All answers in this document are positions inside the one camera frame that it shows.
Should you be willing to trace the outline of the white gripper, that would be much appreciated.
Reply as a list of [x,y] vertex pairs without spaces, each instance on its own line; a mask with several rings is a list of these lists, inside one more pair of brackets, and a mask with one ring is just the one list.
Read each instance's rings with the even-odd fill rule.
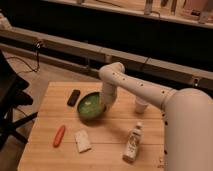
[[109,110],[117,98],[117,87],[108,83],[102,84],[101,103],[106,110]]

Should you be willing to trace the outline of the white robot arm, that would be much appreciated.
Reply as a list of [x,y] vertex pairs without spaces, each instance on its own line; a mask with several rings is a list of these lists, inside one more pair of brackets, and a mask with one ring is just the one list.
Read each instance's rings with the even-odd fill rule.
[[213,171],[213,99],[195,88],[176,90],[125,74],[115,62],[99,70],[101,102],[110,108],[117,88],[164,112],[164,171]]

